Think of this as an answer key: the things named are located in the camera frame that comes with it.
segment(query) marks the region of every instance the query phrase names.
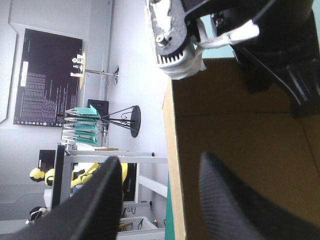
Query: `wall-mounted screen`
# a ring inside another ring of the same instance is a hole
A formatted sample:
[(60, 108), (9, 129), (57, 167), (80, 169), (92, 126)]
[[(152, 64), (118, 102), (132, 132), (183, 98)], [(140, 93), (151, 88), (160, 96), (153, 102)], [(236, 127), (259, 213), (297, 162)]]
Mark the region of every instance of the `wall-mounted screen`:
[(72, 58), (82, 39), (26, 29), (13, 124), (61, 127), (65, 110), (76, 106), (79, 80)]

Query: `brown cardboard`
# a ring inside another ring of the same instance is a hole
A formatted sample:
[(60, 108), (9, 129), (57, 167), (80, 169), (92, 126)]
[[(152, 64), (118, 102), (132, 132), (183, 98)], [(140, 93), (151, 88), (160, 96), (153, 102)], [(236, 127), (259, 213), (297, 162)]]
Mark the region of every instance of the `brown cardboard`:
[(175, 239), (186, 239), (186, 225), (183, 204), (183, 187), (178, 157), (178, 143), (176, 134), (176, 117), (173, 103), (172, 82), (169, 80), (163, 102), (166, 145), (168, 152), (169, 178), (171, 188), (171, 202), (174, 218)]
[(276, 84), (249, 94), (234, 59), (206, 66), (173, 81), (173, 90), (169, 84), (164, 103), (176, 239), (185, 239), (184, 224), (188, 240), (209, 239), (198, 188), (204, 151), (216, 153), (263, 196), (320, 226), (320, 115), (293, 119)]

